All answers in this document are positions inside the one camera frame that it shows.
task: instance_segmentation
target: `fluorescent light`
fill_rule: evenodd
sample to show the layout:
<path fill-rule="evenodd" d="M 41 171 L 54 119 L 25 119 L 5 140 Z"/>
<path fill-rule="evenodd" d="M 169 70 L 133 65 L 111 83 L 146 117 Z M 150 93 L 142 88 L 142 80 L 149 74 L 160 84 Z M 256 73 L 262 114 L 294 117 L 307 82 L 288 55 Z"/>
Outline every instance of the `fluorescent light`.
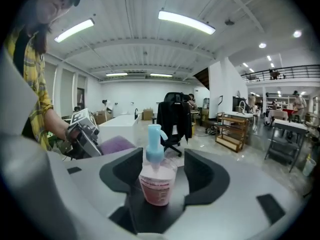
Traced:
<path fill-rule="evenodd" d="M 66 38 L 72 36 L 75 33 L 78 33 L 79 31 L 85 30 L 89 27 L 92 27 L 94 25 L 94 21 L 92 19 L 88 19 L 82 23 L 79 23 L 78 25 L 73 26 L 72 28 L 66 30 L 65 32 L 63 32 L 62 34 L 60 34 L 59 36 L 57 36 L 54 41 L 56 41 L 57 43 L 62 42 L 63 40 L 65 40 Z"/>
<path fill-rule="evenodd" d="M 212 35 L 216 30 L 207 24 L 204 24 L 198 20 L 195 20 L 193 18 L 189 18 L 186 16 L 182 16 L 179 14 L 175 14 L 172 12 L 167 12 L 167 11 L 159 11 L 159 20 L 165 20 L 165 21 L 170 21 L 170 22 L 176 22 L 180 23 L 183 25 L 187 25 L 189 27 L 195 28 L 197 30 L 203 31 L 209 35 Z"/>
<path fill-rule="evenodd" d="M 266 45 L 264 42 L 262 42 L 262 43 L 259 44 L 259 48 L 262 48 L 262 49 L 263 49 L 263 48 L 266 48 L 266 47 L 267 47 L 267 45 Z"/>
<path fill-rule="evenodd" d="M 295 38 L 299 38 L 299 37 L 301 37 L 301 35 L 302 35 L 302 32 L 301 32 L 300 30 L 296 30 L 296 31 L 294 31 L 294 33 L 293 33 L 293 36 L 294 36 Z"/>
<path fill-rule="evenodd" d="M 107 77 L 119 77 L 119 76 L 127 76 L 128 73 L 110 73 L 110 74 L 105 74 Z"/>
<path fill-rule="evenodd" d="M 152 77 L 165 77 L 165 78 L 171 78 L 172 74 L 156 74 L 156 73 L 151 73 L 150 76 Z"/>

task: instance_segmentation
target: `black hair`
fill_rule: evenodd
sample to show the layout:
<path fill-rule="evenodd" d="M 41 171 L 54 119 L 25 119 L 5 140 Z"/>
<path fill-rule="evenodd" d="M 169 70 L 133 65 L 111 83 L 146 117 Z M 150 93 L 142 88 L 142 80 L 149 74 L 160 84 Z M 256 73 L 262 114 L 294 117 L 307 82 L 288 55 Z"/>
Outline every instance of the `black hair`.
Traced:
<path fill-rule="evenodd" d="M 11 31 L 14 28 L 28 28 L 31 23 L 36 22 L 36 4 L 37 0 L 27 0 L 24 3 L 11 27 Z M 36 33 L 33 39 L 32 46 L 35 52 L 39 55 L 45 54 L 47 52 L 47 34 L 51 32 L 52 24 L 53 22 L 50 22 L 48 24 L 38 24 L 32 29 L 28 29 L 31 34 Z"/>

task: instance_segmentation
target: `man's arm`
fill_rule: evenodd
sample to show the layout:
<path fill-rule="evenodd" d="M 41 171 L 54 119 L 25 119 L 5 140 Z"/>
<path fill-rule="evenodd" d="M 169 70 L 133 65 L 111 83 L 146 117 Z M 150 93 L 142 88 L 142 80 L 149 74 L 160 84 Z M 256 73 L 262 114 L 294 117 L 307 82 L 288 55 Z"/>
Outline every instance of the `man's arm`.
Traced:
<path fill-rule="evenodd" d="M 52 108 L 48 109 L 44 115 L 44 127 L 59 139 L 66 140 L 66 130 L 69 124 L 62 120 Z"/>

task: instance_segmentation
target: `person standing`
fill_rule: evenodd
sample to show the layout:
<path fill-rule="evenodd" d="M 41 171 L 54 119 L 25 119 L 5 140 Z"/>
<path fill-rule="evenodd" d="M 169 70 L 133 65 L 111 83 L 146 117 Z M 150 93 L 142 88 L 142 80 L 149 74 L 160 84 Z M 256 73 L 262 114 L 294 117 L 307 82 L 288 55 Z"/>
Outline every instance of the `person standing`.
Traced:
<path fill-rule="evenodd" d="M 47 131 L 66 139 L 69 124 L 56 114 L 44 76 L 47 33 L 52 23 L 80 0 L 28 0 L 20 10 L 4 47 L 17 70 L 38 97 L 22 135 L 51 150 Z"/>
<path fill-rule="evenodd" d="M 292 113 L 294 116 L 299 116 L 299 120 L 302 121 L 305 116 L 305 110 L 307 108 L 307 104 L 304 98 L 300 97 L 300 94 L 297 90 L 294 91 L 293 95 L 295 96 L 295 100 L 293 106 L 296 108 L 296 111 Z"/>

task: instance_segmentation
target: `white ceiling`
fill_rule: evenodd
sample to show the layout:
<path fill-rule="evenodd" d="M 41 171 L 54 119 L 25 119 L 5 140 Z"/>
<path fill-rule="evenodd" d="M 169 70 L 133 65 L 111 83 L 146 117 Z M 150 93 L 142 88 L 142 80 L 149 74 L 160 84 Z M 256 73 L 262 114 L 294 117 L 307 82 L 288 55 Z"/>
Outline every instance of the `white ceiling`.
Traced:
<path fill-rule="evenodd" d="M 159 20 L 162 8 L 208 22 L 216 32 L 208 35 Z M 54 41 L 88 18 L 93 27 Z M 235 24 L 225 25 L 227 19 Z M 222 57 L 230 56 L 237 66 L 263 57 L 261 53 L 304 45 L 292 33 L 309 28 L 288 0 L 81 0 L 52 26 L 48 53 L 102 80 L 111 72 L 170 73 L 185 79 Z M 260 42 L 274 52 L 259 49 Z"/>

